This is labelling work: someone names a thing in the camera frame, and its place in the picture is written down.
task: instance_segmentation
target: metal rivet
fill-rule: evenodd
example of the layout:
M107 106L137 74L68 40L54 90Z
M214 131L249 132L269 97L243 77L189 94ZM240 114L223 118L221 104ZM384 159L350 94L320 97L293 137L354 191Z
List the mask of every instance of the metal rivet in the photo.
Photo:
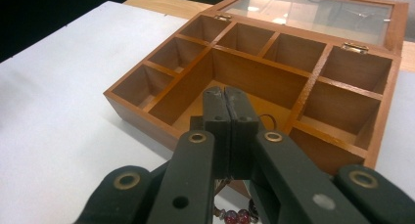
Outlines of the metal rivet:
M281 134L279 133L275 133L275 132L266 132L264 134L264 137L266 140L273 142L273 143L278 143L283 141L283 136L281 136Z
M333 201L333 199L324 194L314 194L312 200L315 204L323 209L334 210L336 208L336 203Z
M189 136L189 141L192 143L202 143L207 139L207 136L203 133L194 133Z
M114 186L119 190L128 190L140 183L140 175L136 172L123 172L114 180Z
M353 183L364 188L373 189L379 186L378 180L374 176L361 170L351 171L348 177Z

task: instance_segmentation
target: wooden frame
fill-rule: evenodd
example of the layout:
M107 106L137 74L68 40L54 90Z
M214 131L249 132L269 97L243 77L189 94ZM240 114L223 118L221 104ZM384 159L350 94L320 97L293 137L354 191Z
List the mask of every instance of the wooden frame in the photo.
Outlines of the wooden frame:
M249 94L257 114L272 114L322 170L374 167L407 4L355 0L393 6L385 45L363 44L369 52L361 55L342 49L339 37L220 12L234 1L189 20L105 92L120 117L174 150L190 116L202 114L203 90L231 85Z

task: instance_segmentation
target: small square compartment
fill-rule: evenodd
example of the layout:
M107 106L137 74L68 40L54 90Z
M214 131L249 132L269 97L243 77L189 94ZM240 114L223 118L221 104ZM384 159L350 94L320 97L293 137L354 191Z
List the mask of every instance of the small square compartment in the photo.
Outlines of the small square compartment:
M207 42L212 42L230 22L200 16L179 33Z
M313 135L294 128L290 137L299 145L302 151L326 173L337 174L345 164L361 164L364 158L354 155L347 150L336 147Z
M204 45L175 37L161 47L149 60L160 66L181 72L205 48Z
M202 114L205 89L233 86L248 94L258 115L272 114L282 128L306 81L306 76L213 49L149 110L149 114L186 132L190 116Z
M387 58L361 55L334 47L321 76L383 94L391 65L392 60Z
M366 150L380 104L377 99L317 82L300 121Z
M317 41L280 34L264 59L312 72L325 46Z
M172 76L147 66L131 72L113 92L140 109L146 107L173 79Z
M237 23L217 44L251 55L257 55L273 34L274 31L271 30Z

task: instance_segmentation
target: wooden surface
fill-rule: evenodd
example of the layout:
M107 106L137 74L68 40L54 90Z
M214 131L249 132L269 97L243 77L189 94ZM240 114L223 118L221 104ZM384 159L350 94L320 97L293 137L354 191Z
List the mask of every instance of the wooden surface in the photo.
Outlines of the wooden surface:
M127 0L126 5L139 7L167 15L191 19L211 5L187 0ZM415 43L403 42L400 69L415 71Z

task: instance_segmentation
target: dark background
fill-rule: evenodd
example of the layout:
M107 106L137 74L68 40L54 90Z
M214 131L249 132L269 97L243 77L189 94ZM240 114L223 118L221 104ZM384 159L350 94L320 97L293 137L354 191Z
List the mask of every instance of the dark background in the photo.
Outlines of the dark background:
M106 1L126 0L0 0L0 63Z

